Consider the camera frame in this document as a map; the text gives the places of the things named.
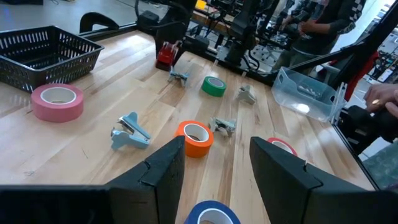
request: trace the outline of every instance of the black wire basket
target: black wire basket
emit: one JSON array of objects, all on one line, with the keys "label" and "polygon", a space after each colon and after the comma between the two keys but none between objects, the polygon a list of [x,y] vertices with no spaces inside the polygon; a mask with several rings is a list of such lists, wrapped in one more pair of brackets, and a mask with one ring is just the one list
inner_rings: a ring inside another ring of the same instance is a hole
[{"label": "black wire basket", "polygon": [[0,82],[32,93],[94,69],[104,47],[55,26],[0,32]]}]

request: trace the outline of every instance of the tape roll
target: tape roll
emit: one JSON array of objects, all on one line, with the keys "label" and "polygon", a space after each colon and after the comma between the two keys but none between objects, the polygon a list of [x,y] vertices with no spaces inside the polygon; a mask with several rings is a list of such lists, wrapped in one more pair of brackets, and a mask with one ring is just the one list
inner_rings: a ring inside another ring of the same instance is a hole
[{"label": "tape roll", "polygon": [[204,201],[195,205],[185,224],[208,221],[214,224],[240,224],[238,217],[226,205],[216,201]]},{"label": "tape roll", "polygon": [[175,135],[185,136],[185,154],[189,157],[205,156],[214,141],[210,129],[198,121],[181,122]]},{"label": "tape roll", "polygon": [[201,89],[211,96],[222,97],[226,90],[226,83],[216,77],[205,77]]},{"label": "tape roll", "polygon": [[283,140],[281,140],[279,138],[269,138],[267,141],[270,142],[270,143],[273,143],[274,145],[278,146],[279,148],[281,148],[281,149],[283,149],[283,150],[285,150],[287,152],[290,152],[291,154],[297,156],[297,152],[293,149],[292,146],[287,144],[287,142],[285,142],[285,141],[283,141]]},{"label": "tape roll", "polygon": [[63,123],[83,112],[83,92],[66,84],[48,84],[32,93],[33,114],[43,121]]}]

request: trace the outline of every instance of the red tape roll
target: red tape roll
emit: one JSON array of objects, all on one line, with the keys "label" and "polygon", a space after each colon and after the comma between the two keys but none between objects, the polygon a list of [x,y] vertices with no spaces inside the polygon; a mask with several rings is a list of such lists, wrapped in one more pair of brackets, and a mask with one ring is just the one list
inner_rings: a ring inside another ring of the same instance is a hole
[{"label": "red tape roll", "polygon": [[283,150],[285,150],[287,152],[290,152],[291,154],[297,156],[297,152],[293,149],[292,146],[287,144],[287,142],[285,142],[285,141],[283,141],[283,140],[281,140],[279,138],[269,138],[267,141],[270,142],[270,143],[273,143],[274,145],[278,146],[279,148],[281,148],[281,149],[283,149]]},{"label": "red tape roll", "polygon": [[43,121],[63,123],[83,112],[83,92],[66,84],[48,84],[32,93],[33,114]]}]

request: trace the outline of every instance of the plastic container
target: plastic container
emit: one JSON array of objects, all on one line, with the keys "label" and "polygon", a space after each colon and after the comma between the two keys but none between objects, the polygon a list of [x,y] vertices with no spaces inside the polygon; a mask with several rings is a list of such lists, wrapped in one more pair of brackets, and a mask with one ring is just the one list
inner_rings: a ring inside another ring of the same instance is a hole
[{"label": "plastic container", "polygon": [[0,32],[0,82],[32,93],[94,69],[104,47],[55,26]]},{"label": "plastic container", "polygon": [[334,103],[336,91],[332,87],[284,67],[279,70],[272,94],[278,104],[322,122],[346,104],[345,100]]}]

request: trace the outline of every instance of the yellow object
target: yellow object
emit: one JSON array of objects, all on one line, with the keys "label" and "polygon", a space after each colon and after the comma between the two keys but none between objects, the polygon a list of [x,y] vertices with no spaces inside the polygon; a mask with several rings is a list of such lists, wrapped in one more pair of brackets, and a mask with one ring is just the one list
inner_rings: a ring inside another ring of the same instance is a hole
[{"label": "yellow object", "polygon": [[205,9],[205,8],[206,8],[206,2],[205,2],[205,1],[202,1],[202,0],[198,0],[198,1],[197,1],[196,8],[198,8],[198,9]]}]

